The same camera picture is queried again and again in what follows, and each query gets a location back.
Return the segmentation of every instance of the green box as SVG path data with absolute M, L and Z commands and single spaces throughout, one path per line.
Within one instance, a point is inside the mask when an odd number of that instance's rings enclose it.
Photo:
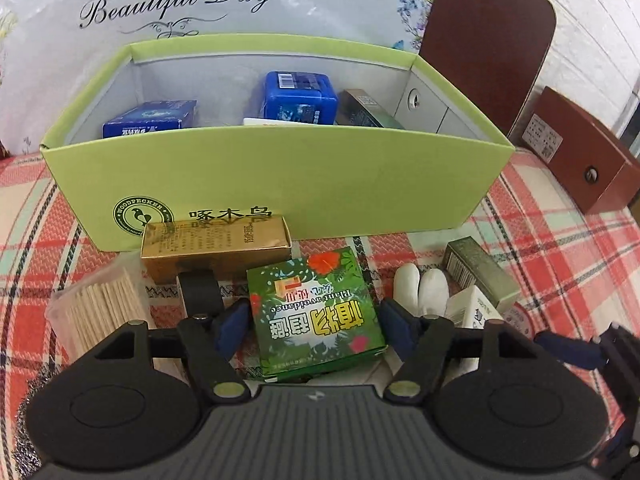
M 338 115 L 335 118 L 336 124 L 404 130 L 402 124 L 362 89 L 347 88 L 340 92 L 339 98 L 340 105 L 338 106 Z
M 340 370 L 385 348 L 351 248 L 247 272 L 266 380 Z
M 442 267 L 462 288 L 477 286 L 500 314 L 521 298 L 518 282 L 471 236 L 447 244 Z
M 259 113 L 271 70 L 324 73 L 337 92 L 363 88 L 406 129 L 241 126 Z M 106 121 L 142 102 L 190 99 L 200 127 L 102 138 Z M 40 149 L 93 243 L 126 251 L 140 247 L 146 222 L 263 212 L 284 216 L 293 240 L 454 228 L 514 147 L 417 54 L 203 34 L 124 46 Z

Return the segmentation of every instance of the white wall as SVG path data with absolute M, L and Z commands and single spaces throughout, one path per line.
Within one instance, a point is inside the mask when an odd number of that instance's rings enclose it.
M 534 92 L 551 86 L 620 135 L 638 104 L 640 0 L 550 1 L 558 24 Z M 529 122 L 533 101 L 516 135 Z

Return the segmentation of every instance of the small green box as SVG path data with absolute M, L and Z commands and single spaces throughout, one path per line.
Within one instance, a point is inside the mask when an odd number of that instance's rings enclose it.
M 340 370 L 386 348 L 350 248 L 251 269 L 247 277 L 266 380 Z
M 340 92 L 340 105 L 335 123 L 341 126 L 404 130 L 404 126 L 389 115 L 373 97 L 357 88 Z
M 521 297 L 520 285 L 471 236 L 447 244 L 442 267 L 462 288 L 476 285 L 503 314 Z

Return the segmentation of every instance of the barcode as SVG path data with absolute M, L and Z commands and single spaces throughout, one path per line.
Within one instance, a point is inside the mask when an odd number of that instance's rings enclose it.
M 278 86 L 280 88 L 295 88 L 296 82 L 293 81 L 292 74 L 278 74 Z
M 545 144 L 545 147 L 542 148 L 542 158 L 551 158 L 553 154 L 554 154 L 553 147 L 549 146 L 548 144 Z
M 447 272 L 462 288 L 467 288 L 468 286 L 476 284 L 476 277 L 469 272 L 469 269 L 465 267 L 465 264 L 463 264 L 454 253 L 449 255 Z

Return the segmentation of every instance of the blue flowers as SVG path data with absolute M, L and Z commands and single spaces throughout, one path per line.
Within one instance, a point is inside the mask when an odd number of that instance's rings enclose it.
M 398 0 L 398 14 L 404 30 L 414 37 L 411 47 L 415 50 L 420 50 L 432 5 L 433 0 Z

